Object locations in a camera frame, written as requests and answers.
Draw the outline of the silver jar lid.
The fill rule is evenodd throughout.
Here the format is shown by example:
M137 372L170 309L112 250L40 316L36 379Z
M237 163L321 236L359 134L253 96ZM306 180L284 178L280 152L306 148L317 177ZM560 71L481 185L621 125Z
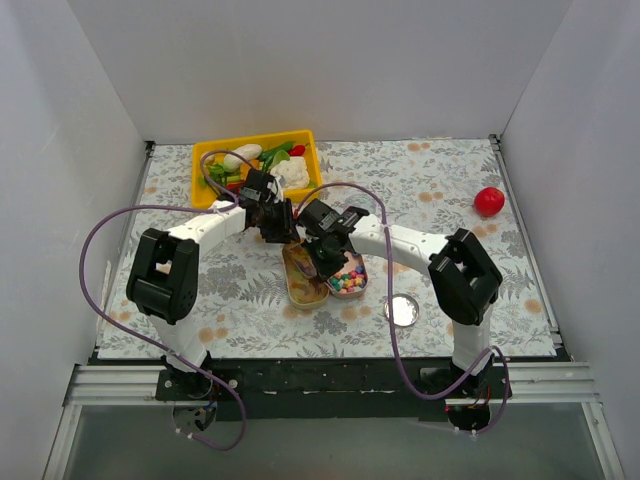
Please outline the silver jar lid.
M419 318L419 304L410 295L395 294L390 302L385 303L384 315L397 327L410 327Z

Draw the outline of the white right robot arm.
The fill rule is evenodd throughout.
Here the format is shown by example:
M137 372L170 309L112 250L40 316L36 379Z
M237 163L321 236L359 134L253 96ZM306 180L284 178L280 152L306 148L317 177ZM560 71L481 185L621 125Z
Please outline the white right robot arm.
M322 280L338 273L349 254L397 262L430 277L440 309L451 319L454 389L475 397L489 384L490 321L503 277L473 232L446 236L392 226L359 207L340 213L315 199L296 214L303 247Z

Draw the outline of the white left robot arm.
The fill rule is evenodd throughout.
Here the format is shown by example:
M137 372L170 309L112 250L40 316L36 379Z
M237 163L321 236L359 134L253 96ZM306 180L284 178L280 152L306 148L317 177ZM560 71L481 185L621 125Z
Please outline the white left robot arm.
M213 386L203 369L207 348L191 318L198 294L199 264L227 238L257 228L267 243L299 239L293 207L280 179L256 169L248 172L235 198L219 196L205 214L166 231L145 230L139 240L127 287L127 299L148 316L166 360L182 371L178 387L193 400L205 398Z

